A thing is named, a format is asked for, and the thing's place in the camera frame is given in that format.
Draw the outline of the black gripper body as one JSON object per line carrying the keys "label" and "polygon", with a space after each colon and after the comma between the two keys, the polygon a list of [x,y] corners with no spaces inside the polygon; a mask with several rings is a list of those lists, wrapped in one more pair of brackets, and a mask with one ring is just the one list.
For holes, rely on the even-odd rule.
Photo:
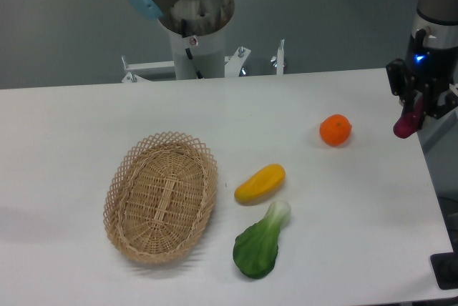
{"label": "black gripper body", "polygon": [[449,90],[457,67],[457,48],[408,49],[405,59],[395,59],[386,65],[391,93],[400,100],[407,77],[416,77],[416,97],[424,85],[431,86],[428,117],[439,119],[457,107],[457,97]]}

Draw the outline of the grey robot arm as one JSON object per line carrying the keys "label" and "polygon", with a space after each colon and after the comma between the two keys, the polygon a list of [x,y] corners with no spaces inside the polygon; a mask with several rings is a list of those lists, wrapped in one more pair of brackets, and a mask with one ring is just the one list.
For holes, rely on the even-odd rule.
{"label": "grey robot arm", "polygon": [[[178,79],[222,76],[220,54],[212,39],[231,20],[233,0],[128,0],[137,13],[159,21],[175,42]],[[403,106],[394,133],[401,138],[419,131],[426,118],[438,119],[457,106],[457,0],[418,0],[404,59],[386,66],[391,93]]]}

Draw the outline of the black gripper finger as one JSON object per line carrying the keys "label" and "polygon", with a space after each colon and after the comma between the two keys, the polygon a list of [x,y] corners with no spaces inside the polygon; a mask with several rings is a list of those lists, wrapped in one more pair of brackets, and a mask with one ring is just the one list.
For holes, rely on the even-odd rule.
{"label": "black gripper finger", "polygon": [[410,76],[406,78],[404,90],[402,92],[402,96],[400,97],[400,101],[402,103],[402,111],[401,115],[404,116],[408,113],[411,113],[414,110],[416,98],[416,77]]}
{"label": "black gripper finger", "polygon": [[418,98],[416,102],[417,130],[420,130],[423,127],[424,120],[429,113],[430,99],[431,86],[429,84],[425,84],[422,95]]}

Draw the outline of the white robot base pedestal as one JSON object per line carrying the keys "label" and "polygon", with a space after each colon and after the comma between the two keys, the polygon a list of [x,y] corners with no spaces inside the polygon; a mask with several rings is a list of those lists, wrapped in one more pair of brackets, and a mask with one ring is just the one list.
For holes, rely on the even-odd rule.
{"label": "white robot base pedestal", "polygon": [[225,56],[225,28],[233,18],[234,0],[179,0],[160,19],[169,35],[173,61],[194,59],[221,51]]}

